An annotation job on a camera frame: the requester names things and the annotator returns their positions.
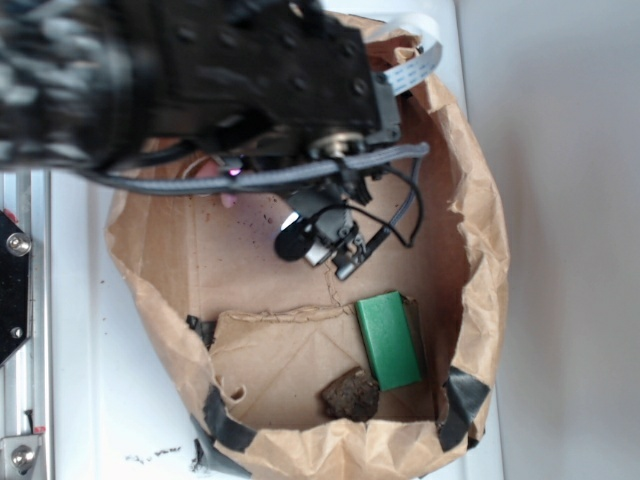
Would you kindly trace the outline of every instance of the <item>black cable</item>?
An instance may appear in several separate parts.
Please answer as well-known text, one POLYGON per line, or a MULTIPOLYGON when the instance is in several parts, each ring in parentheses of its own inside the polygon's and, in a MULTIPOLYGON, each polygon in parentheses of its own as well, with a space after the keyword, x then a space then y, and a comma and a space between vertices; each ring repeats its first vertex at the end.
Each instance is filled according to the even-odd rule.
POLYGON ((421 159, 416 159, 414 160, 414 165, 413 165, 413 173, 412 173, 412 177, 408 177, 407 175, 405 175, 404 173, 402 173, 399 170, 396 170, 393 167, 385 167, 383 170, 385 170, 386 172, 398 177, 400 180, 402 180, 403 182, 405 182, 409 188, 410 188, 410 192, 409 195, 407 196, 407 199, 405 200, 404 204, 398 209, 398 211, 396 212, 396 214, 393 216, 393 219, 391 220, 391 222, 387 222, 386 220, 373 215, 372 213, 367 212, 366 210, 359 208, 359 207, 355 207, 353 205, 347 205, 347 204, 340 204, 340 205, 329 205, 326 206, 322 209, 320 209, 318 212, 316 212, 313 216, 311 216, 309 218, 309 222, 311 224, 315 224, 322 215, 324 215, 325 213, 327 213, 330 210, 353 210, 354 212, 358 212, 362 215, 364 215, 365 217, 379 223, 380 225, 382 225, 384 228, 388 229, 391 233, 393 233, 393 235, 400 241, 400 243, 402 244, 403 247, 405 248, 411 248, 413 247, 414 243, 415 243, 415 239, 418 235, 418 232, 420 231, 420 227, 422 226, 422 222, 424 219, 424 202, 422 199, 422 193, 420 192, 420 187, 418 187, 418 184, 414 181, 414 179, 417 179, 419 171, 420 171, 420 164, 421 164, 421 159), (395 224, 392 223, 393 220, 395 219, 396 223, 404 216, 404 214, 406 213, 406 210, 408 209, 408 207, 411 205, 411 203, 413 202, 414 198, 416 199, 417 203, 418 203, 418 219, 416 221, 416 225, 413 228, 413 231, 411 232, 411 235, 409 236, 409 240, 406 240, 401 234, 400 232, 396 229, 395 224))
POLYGON ((409 244, 412 247, 413 244, 415 243, 415 239, 418 235, 418 232, 420 231, 420 228, 422 227, 422 223, 424 221, 424 200, 422 198, 422 192, 420 191, 420 187, 418 186, 417 182, 415 182, 412 178, 408 177, 407 175, 405 175, 404 173, 402 173, 400 170, 397 170, 391 166, 386 166, 384 167, 384 170, 386 172, 389 172, 392 175, 395 175, 396 177, 398 177, 400 180, 402 180, 404 183, 406 183, 409 188, 411 188, 411 190, 413 191, 414 195, 415 195, 415 199, 416 202, 418 203, 418 218, 416 220, 416 225, 413 228, 413 231, 411 232, 411 235, 409 236, 409 244))
POLYGON ((365 217, 373 220, 374 222, 379 223, 384 228, 388 228, 391 231, 391 233, 393 233, 396 236, 396 238, 400 241, 400 243, 402 244, 403 247, 406 247, 406 248, 410 248, 411 247, 409 242, 407 242, 404 239, 404 237, 400 234, 400 232, 396 229, 396 227, 391 225, 389 222, 387 222, 383 218, 380 218, 380 217, 374 215, 373 213, 369 213, 363 208, 354 207, 353 205, 343 204, 343 205, 329 205, 329 206, 326 206, 323 209, 317 211, 312 217, 310 217, 309 218, 309 222, 311 224, 316 223, 320 219, 320 217, 322 215, 324 215, 325 213, 327 213, 330 210, 353 210, 354 212, 361 213, 365 217))
MULTIPOLYGON (((403 158, 422 158, 429 152, 427 144, 400 145, 343 159, 355 171, 383 167, 403 158)), ((78 171, 89 180, 112 188, 129 190, 143 195, 200 195, 215 193, 273 193, 291 189, 291 185, 326 178, 340 172, 335 160, 319 160, 305 165, 273 171, 243 174, 237 177, 219 176, 188 180, 137 179, 104 172, 78 171)))
MULTIPOLYGON (((421 166, 422 166, 422 158, 416 158, 413 161, 413 167, 411 169, 411 181, 416 185, 420 181, 421 166)), ((416 196, 416 193, 414 189, 410 188, 409 194, 407 195, 407 198, 405 199, 404 203, 402 204, 400 209, 396 212, 396 214, 393 216, 393 218, 389 222, 391 225, 396 225, 406 215, 407 211, 411 207, 411 204, 413 203, 413 200, 415 199, 415 196, 416 196)))

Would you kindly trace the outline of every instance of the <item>green box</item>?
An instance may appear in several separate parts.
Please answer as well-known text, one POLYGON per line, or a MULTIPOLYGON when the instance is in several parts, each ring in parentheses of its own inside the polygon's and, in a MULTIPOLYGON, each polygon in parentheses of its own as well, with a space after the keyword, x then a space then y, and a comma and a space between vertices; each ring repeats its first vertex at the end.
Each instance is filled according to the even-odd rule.
POLYGON ((418 357, 400 293, 360 300, 356 302, 356 311, 369 364, 380 390, 419 382, 418 357))

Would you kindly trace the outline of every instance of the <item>white flat cable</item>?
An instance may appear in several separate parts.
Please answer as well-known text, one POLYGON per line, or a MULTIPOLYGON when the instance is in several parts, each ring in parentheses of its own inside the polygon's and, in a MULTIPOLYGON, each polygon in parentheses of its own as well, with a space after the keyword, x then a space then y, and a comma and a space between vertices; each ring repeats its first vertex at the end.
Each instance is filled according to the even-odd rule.
POLYGON ((420 47, 422 47, 423 53, 384 72, 395 95, 400 95, 422 83, 433 73, 442 59, 442 42, 440 41, 438 22, 423 13, 398 15, 365 37, 364 41, 366 43, 374 42, 399 29, 420 35, 420 47))

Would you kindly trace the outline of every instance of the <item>brown paper bag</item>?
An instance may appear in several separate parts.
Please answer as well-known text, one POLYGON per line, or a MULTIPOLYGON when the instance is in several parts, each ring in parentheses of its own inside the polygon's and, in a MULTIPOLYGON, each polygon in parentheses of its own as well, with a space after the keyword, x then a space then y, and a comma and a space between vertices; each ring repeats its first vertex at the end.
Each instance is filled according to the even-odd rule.
MULTIPOLYGON (((415 45, 408 35, 372 44, 372 66, 406 61, 415 45)), ((108 246, 149 337, 215 448, 253 478, 406 479, 446 465, 483 435, 507 307, 500 197, 437 77, 402 99, 401 113, 403 142, 431 146, 420 177, 425 225, 413 249, 389 239, 344 283, 330 266, 276 257, 273 240, 290 213, 276 196, 242 195, 231 209, 215 196, 114 197, 108 246), (350 367, 367 366, 352 304, 391 290, 418 305, 425 381, 383 396, 366 424, 330 421, 317 393, 350 367), (218 321, 211 351, 187 315, 218 321)), ((370 189, 367 208, 383 218, 406 195, 392 178, 370 189)), ((378 228, 357 221, 367 238, 378 228)))

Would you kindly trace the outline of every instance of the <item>bolt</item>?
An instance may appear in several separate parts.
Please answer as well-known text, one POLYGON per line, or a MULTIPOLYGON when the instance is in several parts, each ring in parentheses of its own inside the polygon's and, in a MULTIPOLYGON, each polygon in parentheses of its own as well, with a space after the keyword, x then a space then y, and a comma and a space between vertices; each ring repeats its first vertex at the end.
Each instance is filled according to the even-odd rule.
POLYGON ((187 43, 193 43, 198 38, 196 32, 193 31, 193 29, 184 25, 178 27, 178 29, 176 30, 176 35, 180 40, 187 43))
POLYGON ((291 83, 296 90, 299 90, 301 92, 304 92, 308 87, 306 80, 302 77, 293 77, 291 83))
POLYGON ((16 340, 22 338, 23 335, 24 335, 24 332, 20 327, 15 327, 11 329, 11 336, 16 340))
POLYGON ((298 42, 296 41, 296 38, 293 35, 290 35, 288 33, 284 33, 282 35, 282 37, 280 37, 280 39, 282 40, 282 44, 290 49, 294 49, 298 46, 298 42))
POLYGON ((32 466, 35 459, 35 454, 26 445, 20 445, 11 454, 11 461, 13 466, 21 473, 26 473, 32 466))
POLYGON ((16 257, 24 257, 31 251, 31 239, 24 233, 14 233, 7 238, 7 249, 16 257))
POLYGON ((218 34, 218 40, 220 40, 220 43, 225 47, 235 48, 238 46, 238 41, 230 32, 220 32, 218 34))
POLYGON ((351 58, 356 53, 356 46, 353 42, 345 42, 340 46, 340 51, 345 57, 351 58))
POLYGON ((356 78, 353 81, 353 92, 360 97, 365 96, 369 92, 367 82, 361 78, 356 78))

